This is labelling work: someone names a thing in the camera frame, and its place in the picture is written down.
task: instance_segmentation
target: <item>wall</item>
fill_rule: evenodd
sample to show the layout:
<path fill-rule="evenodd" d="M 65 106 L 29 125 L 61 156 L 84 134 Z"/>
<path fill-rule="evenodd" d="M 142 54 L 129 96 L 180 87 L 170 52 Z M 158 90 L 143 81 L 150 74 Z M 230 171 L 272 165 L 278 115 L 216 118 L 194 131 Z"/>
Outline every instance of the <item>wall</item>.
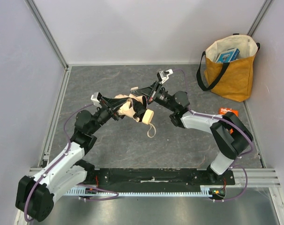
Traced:
<path fill-rule="evenodd" d="M 254 39 L 261 49 L 247 105 L 262 156 L 276 169 L 284 189 L 284 0 L 272 3 Z"/>
<path fill-rule="evenodd" d="M 199 63 L 246 34 L 264 0 L 35 0 L 70 64 Z"/>
<path fill-rule="evenodd" d="M 23 0 L 0 1 L 0 225 L 36 166 L 64 69 Z"/>

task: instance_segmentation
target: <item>orange box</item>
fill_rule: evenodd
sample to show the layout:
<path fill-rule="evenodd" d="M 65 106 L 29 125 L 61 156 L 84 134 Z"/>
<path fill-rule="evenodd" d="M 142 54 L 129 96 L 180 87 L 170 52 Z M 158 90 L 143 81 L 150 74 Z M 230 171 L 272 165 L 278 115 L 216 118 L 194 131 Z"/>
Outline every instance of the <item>orange box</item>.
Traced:
<path fill-rule="evenodd" d="M 221 108 L 219 109 L 219 114 L 220 114 L 220 115 L 224 115 L 224 114 L 226 114 L 227 112 L 233 112 L 234 114 L 236 114 L 236 116 L 239 116 L 238 110 L 234 110 L 234 109 L 230 109 L 230 108 L 223 108 L 223 107 L 221 107 Z"/>

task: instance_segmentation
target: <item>blue book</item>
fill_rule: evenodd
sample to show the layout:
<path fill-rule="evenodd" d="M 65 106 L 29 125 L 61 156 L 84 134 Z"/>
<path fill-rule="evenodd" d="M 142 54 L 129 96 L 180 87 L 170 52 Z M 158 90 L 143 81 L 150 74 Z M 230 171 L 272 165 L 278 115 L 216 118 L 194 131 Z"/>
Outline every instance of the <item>blue book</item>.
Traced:
<path fill-rule="evenodd" d="M 240 53 L 238 48 L 232 48 L 219 54 L 216 63 L 231 62 L 237 59 Z"/>

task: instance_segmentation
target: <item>mustard canvas bag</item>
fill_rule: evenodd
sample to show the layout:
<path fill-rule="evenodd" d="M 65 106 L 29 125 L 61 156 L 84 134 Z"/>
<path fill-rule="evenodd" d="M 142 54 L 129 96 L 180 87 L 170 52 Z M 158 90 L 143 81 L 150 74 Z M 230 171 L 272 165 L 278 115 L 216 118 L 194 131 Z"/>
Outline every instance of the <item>mustard canvas bag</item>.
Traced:
<path fill-rule="evenodd" d="M 236 60 L 227 63 L 215 63 L 221 52 L 238 48 L 240 53 Z M 260 44 L 247 35 L 232 35 L 215 41 L 202 58 L 206 59 L 205 78 L 208 87 L 202 81 L 201 63 L 196 73 L 199 87 L 203 91 L 211 90 L 224 98 L 242 102 L 250 97 L 253 84 L 253 62 Z"/>

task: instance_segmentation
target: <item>bag handle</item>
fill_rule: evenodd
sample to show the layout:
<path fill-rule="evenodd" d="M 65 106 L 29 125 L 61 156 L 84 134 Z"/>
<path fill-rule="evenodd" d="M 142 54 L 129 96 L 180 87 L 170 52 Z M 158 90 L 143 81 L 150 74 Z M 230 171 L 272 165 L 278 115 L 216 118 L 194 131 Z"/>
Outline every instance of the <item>bag handle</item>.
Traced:
<path fill-rule="evenodd" d="M 204 51 L 202 53 L 202 58 L 206 55 L 206 52 Z M 197 73 L 196 73 L 196 79 L 197 79 L 197 82 L 198 82 L 198 85 L 199 87 L 203 90 L 203 91 L 207 91 L 207 90 L 211 90 L 213 89 L 217 84 L 218 82 L 220 81 L 221 77 L 224 75 L 224 73 L 226 72 L 228 66 L 230 65 L 229 62 L 225 62 L 223 63 L 222 65 L 222 69 L 219 73 L 219 75 L 216 77 L 216 79 L 211 83 L 211 85 L 209 87 L 206 87 L 202 81 L 202 76 L 200 74 L 200 68 L 201 68 L 201 65 L 202 65 L 202 58 L 200 59 L 200 64 L 199 64 L 199 68 L 197 70 Z"/>

